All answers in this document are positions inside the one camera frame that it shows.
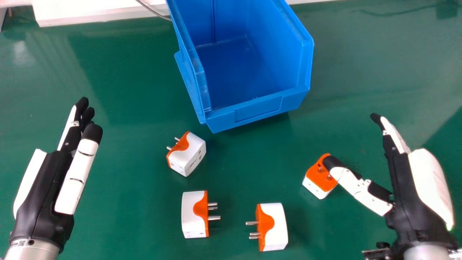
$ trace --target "white and orange adapter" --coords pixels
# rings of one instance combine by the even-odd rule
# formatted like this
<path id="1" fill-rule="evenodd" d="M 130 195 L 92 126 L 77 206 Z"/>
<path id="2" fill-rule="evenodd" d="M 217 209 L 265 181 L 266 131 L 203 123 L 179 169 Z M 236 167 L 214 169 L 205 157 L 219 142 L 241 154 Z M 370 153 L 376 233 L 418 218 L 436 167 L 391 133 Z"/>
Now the white and orange adapter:
<path id="1" fill-rule="evenodd" d="M 318 199 L 325 198 L 338 182 L 330 176 L 329 170 L 323 164 L 323 161 L 330 154 L 322 155 L 319 160 L 306 171 L 302 185 L 314 194 Z"/>
<path id="2" fill-rule="evenodd" d="M 208 222 L 220 220 L 220 216 L 211 216 L 209 210 L 218 209 L 218 203 L 209 203 L 207 191 L 183 192 L 181 201 L 181 228 L 184 238 L 202 238 L 209 236 Z"/>
<path id="3" fill-rule="evenodd" d="M 257 226 L 257 232 L 250 233 L 249 239 L 258 239 L 261 252 L 286 248 L 289 236 L 286 215 L 281 203 L 258 204 L 255 218 L 256 221 L 247 221 L 245 225 Z"/>
<path id="4" fill-rule="evenodd" d="M 172 170 L 188 177 L 207 152 L 205 141 L 189 131 L 175 140 L 173 147 L 167 146 L 167 163 Z"/>

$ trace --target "robotic hand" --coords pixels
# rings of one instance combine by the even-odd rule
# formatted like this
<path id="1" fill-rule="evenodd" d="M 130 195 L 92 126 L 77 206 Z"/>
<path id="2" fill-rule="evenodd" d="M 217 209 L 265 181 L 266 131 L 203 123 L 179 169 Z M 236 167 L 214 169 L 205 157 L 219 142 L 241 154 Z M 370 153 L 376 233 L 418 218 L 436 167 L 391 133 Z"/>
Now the robotic hand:
<path id="1" fill-rule="evenodd" d="M 462 259 L 462 251 L 457 251 L 457 242 L 449 233 L 454 226 L 454 213 L 438 160 L 426 149 L 411 152 L 385 117 L 371 114 L 371 119 L 382 130 L 393 193 L 364 180 L 330 154 L 323 155 L 309 170 L 328 172 L 324 183 L 335 179 L 360 203 L 385 217 L 387 226 L 396 232 L 398 238 L 391 248 L 388 243 L 379 242 L 379 249 L 363 251 L 364 259 Z"/>
<path id="2" fill-rule="evenodd" d="M 56 151 L 35 150 L 14 201 L 16 222 L 5 260 L 54 260 L 69 240 L 103 136 L 88 105 L 81 98 L 72 107 Z"/>

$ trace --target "bin bottom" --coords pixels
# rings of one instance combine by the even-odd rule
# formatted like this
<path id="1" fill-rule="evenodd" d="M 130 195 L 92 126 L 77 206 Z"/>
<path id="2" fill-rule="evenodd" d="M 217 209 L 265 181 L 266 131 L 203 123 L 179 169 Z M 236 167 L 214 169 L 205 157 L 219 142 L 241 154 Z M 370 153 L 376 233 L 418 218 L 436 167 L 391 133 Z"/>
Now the bin bottom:
<path id="1" fill-rule="evenodd" d="M 212 109 L 281 91 L 247 37 L 196 47 Z"/>

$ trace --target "white adapter body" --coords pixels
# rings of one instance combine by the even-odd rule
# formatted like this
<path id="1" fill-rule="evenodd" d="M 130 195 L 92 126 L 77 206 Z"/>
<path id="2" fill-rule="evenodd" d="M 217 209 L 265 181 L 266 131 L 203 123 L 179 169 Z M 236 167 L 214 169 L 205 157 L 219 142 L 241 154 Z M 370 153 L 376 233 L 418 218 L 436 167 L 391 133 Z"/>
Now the white adapter body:
<path id="1" fill-rule="evenodd" d="M 207 191 L 184 192 L 181 201 L 181 228 L 184 238 L 209 236 L 208 222 L 219 220 L 220 216 L 210 216 L 209 210 L 216 210 L 218 203 L 209 203 Z"/>
<path id="2" fill-rule="evenodd" d="M 177 143 L 173 147 L 167 146 L 167 163 L 172 170 L 188 177 L 204 159 L 205 141 L 189 131 L 175 140 Z"/>
<path id="3" fill-rule="evenodd" d="M 260 251 L 275 251 L 286 248 L 289 235 L 282 204 L 258 204 L 255 217 L 256 221 L 249 221 L 245 224 L 257 226 L 257 232 L 250 233 L 249 239 L 258 239 Z"/>

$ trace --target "blue storage box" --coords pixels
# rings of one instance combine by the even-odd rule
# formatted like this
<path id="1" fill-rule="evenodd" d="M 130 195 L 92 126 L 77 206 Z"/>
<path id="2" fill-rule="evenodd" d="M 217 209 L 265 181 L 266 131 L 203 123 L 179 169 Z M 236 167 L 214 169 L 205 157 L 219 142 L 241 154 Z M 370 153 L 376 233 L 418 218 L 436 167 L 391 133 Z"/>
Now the blue storage box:
<path id="1" fill-rule="evenodd" d="M 175 59 L 213 133 L 300 106 L 313 39 L 284 0 L 167 0 Z"/>

